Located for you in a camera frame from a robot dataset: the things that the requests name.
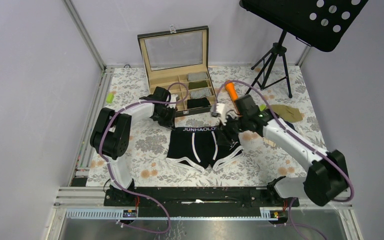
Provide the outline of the black underwear white trim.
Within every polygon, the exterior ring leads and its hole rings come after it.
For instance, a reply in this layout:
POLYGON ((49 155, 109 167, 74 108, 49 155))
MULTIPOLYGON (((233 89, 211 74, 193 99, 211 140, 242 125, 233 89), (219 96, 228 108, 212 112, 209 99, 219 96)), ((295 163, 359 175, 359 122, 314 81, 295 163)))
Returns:
POLYGON ((238 140, 230 145, 217 143, 215 126, 176 127, 170 133, 165 160, 173 165, 203 173, 208 167, 220 171, 243 153, 238 140))

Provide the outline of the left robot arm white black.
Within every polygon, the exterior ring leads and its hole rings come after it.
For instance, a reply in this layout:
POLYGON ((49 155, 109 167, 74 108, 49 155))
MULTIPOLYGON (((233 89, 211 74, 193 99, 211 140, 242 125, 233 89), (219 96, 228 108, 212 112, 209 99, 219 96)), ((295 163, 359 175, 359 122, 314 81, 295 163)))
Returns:
POLYGON ((108 107, 100 110, 89 142, 104 158, 111 185, 118 189, 115 197, 122 205, 128 206, 135 200, 135 192, 130 188, 134 180, 125 155, 129 148, 131 128, 144 119, 151 119, 173 130, 178 100, 178 95, 157 87, 152 94, 118 111, 108 107))

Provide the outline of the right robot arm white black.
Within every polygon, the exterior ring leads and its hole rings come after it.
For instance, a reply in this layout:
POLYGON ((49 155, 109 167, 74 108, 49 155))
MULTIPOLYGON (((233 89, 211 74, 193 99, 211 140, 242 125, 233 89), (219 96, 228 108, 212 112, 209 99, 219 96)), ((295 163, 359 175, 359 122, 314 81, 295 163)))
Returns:
POLYGON ((242 132, 257 133, 281 147, 305 170, 304 177, 278 177, 267 184, 267 201, 273 206, 281 205, 288 198, 304 198, 318 206, 336 201, 337 196, 351 189, 344 155, 334 150, 320 148, 286 124, 269 107, 264 110, 246 94, 234 101, 238 116, 227 114, 227 107, 216 103, 211 115, 219 119, 216 127, 221 136, 218 144, 231 144, 242 132))

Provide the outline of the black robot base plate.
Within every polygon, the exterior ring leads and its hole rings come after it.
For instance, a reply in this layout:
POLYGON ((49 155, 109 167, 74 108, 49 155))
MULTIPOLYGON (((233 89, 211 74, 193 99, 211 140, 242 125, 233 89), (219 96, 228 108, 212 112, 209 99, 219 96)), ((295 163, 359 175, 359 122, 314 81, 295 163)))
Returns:
POLYGON ((266 187, 134 187, 125 192, 112 186, 103 204, 131 207, 139 217, 173 218, 260 218, 262 210, 285 213, 289 204, 300 205, 266 187))

